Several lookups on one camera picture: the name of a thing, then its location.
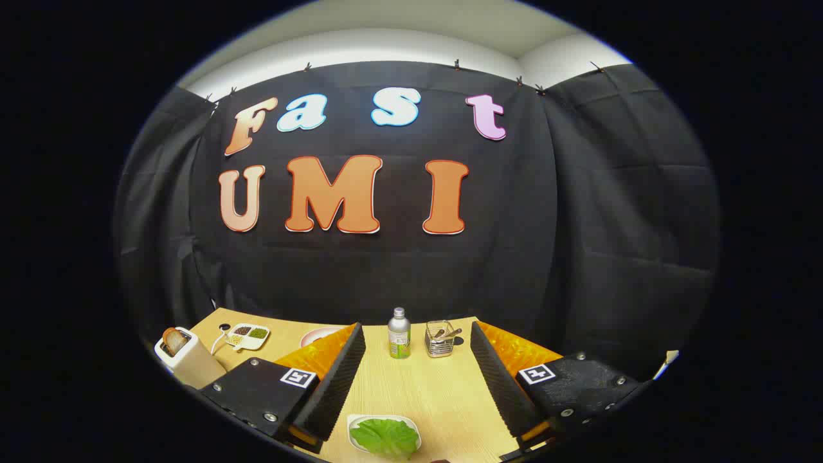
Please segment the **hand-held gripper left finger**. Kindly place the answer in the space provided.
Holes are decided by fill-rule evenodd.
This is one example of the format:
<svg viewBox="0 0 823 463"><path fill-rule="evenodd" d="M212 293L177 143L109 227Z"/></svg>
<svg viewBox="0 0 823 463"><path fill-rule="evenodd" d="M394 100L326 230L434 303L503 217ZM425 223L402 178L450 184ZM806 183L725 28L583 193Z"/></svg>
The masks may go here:
<svg viewBox="0 0 823 463"><path fill-rule="evenodd" d="M366 352L353 323L275 361L252 357L199 389L211 406L268 439L318 453Z"/></svg>

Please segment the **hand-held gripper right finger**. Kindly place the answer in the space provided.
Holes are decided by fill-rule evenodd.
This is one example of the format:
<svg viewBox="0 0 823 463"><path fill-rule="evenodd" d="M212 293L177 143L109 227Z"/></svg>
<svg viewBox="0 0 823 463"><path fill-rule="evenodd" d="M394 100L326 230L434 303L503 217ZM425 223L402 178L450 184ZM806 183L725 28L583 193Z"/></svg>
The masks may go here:
<svg viewBox="0 0 823 463"><path fill-rule="evenodd" d="M515 439L508 459L530 459L590 433L644 390L587 352L562 356L479 320L470 346Z"/></svg>

